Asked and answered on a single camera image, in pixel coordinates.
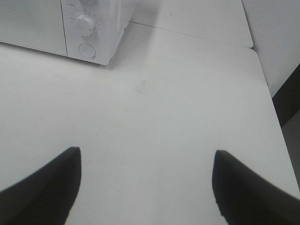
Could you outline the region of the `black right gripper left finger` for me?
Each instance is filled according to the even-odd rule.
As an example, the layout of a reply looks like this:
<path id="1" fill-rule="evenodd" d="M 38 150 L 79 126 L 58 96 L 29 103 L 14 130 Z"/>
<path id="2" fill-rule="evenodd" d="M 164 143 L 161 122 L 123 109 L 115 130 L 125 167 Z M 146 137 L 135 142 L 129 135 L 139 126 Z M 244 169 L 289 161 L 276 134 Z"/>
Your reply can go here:
<path id="1" fill-rule="evenodd" d="M 81 184 L 81 151 L 70 147 L 0 192 L 2 225 L 63 225 Z"/>

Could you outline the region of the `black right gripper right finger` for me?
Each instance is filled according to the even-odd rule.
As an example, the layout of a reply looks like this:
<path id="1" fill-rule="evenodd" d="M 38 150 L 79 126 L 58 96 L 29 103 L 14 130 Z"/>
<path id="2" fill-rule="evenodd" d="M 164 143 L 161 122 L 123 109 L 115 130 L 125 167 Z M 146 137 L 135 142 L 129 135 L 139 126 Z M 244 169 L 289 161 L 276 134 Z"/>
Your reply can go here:
<path id="1" fill-rule="evenodd" d="M 212 190 L 229 225 L 298 225 L 300 201 L 225 150 L 217 150 Z"/>

